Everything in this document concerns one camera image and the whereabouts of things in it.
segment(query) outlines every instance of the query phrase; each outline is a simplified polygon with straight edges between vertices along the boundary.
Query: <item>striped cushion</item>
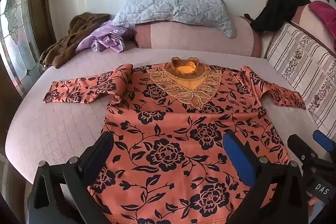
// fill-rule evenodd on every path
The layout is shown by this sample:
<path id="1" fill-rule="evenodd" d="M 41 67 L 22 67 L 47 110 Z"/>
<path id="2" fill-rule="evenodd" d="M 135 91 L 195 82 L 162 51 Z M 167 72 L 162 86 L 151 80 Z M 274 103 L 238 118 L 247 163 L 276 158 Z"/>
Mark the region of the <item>striped cushion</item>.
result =
<path id="1" fill-rule="evenodd" d="M 301 94 L 318 129 L 332 139 L 336 135 L 336 59 L 289 23 L 271 43 L 267 60 Z"/>

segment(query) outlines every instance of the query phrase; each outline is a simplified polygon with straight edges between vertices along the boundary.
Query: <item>silver bolt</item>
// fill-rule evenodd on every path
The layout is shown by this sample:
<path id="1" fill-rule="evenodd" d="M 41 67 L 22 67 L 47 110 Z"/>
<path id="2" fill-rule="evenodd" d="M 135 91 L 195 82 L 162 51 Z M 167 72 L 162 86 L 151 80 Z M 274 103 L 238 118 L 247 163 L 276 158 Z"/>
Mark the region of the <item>silver bolt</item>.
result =
<path id="1" fill-rule="evenodd" d="M 298 167 L 298 164 L 297 164 L 297 162 L 296 162 L 296 161 L 294 161 L 294 160 L 291 160 L 291 166 L 293 166 L 293 167 Z"/>
<path id="2" fill-rule="evenodd" d="M 70 160 L 69 160 L 69 162 L 71 164 L 75 164 L 76 162 L 78 162 L 78 158 L 77 157 L 71 157 Z"/>
<path id="3" fill-rule="evenodd" d="M 268 163 L 268 159 L 266 157 L 260 157 L 259 161 L 262 163 L 262 164 L 266 164 Z"/>
<path id="4" fill-rule="evenodd" d="M 46 164 L 46 161 L 45 160 L 41 160 L 40 162 L 39 162 L 39 167 L 42 167 L 43 165 L 45 165 Z"/>

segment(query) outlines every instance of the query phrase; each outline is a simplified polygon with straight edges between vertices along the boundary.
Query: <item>black cloth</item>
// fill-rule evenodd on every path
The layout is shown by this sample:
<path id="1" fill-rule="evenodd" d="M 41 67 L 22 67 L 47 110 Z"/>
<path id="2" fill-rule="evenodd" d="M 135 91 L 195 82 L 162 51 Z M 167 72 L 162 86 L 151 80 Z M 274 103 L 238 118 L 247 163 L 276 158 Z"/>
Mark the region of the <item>black cloth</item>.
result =
<path id="1" fill-rule="evenodd" d="M 309 3 L 310 0 L 268 0 L 260 15 L 251 22 L 251 27 L 257 32 L 276 32 L 292 20 L 299 6 Z"/>

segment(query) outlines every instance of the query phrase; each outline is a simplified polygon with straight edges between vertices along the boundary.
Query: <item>purple cloth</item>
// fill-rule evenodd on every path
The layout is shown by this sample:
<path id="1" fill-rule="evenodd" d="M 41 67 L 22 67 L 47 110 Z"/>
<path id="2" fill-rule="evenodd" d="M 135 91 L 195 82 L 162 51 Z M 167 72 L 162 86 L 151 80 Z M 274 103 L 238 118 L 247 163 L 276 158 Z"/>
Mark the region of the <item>purple cloth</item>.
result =
<path id="1" fill-rule="evenodd" d="M 116 52 L 122 52 L 125 47 L 122 36 L 129 33 L 128 27 L 130 26 L 113 26 L 112 20 L 104 22 L 80 42 L 76 48 L 76 54 L 90 47 L 100 52 L 109 47 Z"/>
<path id="2" fill-rule="evenodd" d="M 336 39 L 336 10 L 330 4 L 319 0 L 310 3 L 309 8 L 322 19 Z"/>

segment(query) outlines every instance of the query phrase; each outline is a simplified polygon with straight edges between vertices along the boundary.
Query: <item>gold lace applique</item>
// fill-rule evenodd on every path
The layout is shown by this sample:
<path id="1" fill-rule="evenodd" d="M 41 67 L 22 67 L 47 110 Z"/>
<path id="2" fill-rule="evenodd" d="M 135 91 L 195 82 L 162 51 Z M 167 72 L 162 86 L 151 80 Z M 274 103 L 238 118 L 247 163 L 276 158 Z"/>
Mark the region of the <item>gold lace applique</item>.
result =
<path id="1" fill-rule="evenodd" d="M 148 69 L 152 81 L 168 95 L 179 100 L 181 103 L 192 105 L 198 110 L 202 110 L 203 106 L 214 97 L 219 90 L 221 84 L 222 73 L 219 70 L 206 68 L 204 74 L 204 82 L 201 83 L 196 89 L 189 90 L 182 85 L 174 82 L 170 77 L 177 78 L 175 75 L 167 72 L 163 68 Z"/>

